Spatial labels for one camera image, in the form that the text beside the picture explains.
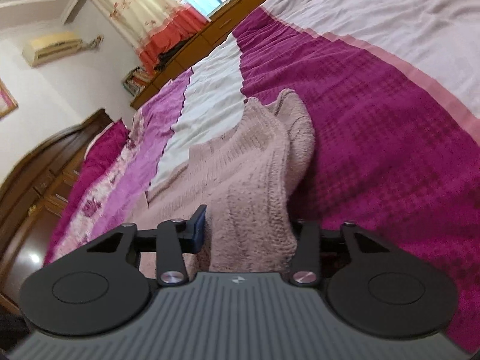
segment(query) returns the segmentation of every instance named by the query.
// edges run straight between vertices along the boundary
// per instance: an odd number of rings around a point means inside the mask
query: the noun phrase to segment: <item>cabinet handle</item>
[[[30,206],[30,208],[28,209],[28,216],[32,215],[35,212],[36,209],[37,209],[37,206],[32,204]]]
[[[68,203],[68,200],[64,198],[63,196],[60,196],[58,193],[55,194],[58,200],[61,200],[62,202]]]
[[[225,27],[228,23],[230,23],[232,19],[228,19],[225,23],[223,23],[218,29],[221,30],[223,27]]]

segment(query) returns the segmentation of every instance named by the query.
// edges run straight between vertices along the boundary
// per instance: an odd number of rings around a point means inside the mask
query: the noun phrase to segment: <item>floral curtain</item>
[[[208,19],[184,0],[92,0],[131,43],[150,74],[158,55],[199,32]]]

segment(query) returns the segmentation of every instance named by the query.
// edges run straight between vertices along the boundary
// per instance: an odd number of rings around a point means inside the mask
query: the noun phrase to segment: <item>metal screw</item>
[[[184,279],[184,275],[179,271],[167,271],[160,276],[160,279],[167,284],[176,284]]]
[[[293,280],[300,284],[310,284],[317,280],[317,275],[310,271],[298,271],[293,274]]]

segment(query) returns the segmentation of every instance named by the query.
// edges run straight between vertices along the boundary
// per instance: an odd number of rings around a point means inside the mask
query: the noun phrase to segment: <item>ribbed gray surface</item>
[[[159,292],[127,327],[91,339],[34,333],[13,360],[464,360],[442,334],[369,337],[339,321],[311,289],[278,274],[198,274]]]

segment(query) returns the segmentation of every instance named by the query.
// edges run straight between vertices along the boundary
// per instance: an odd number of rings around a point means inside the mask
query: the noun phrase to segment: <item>air conditioner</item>
[[[23,57],[30,66],[38,66],[78,52],[83,41],[73,32],[63,32],[30,40],[23,48]]]

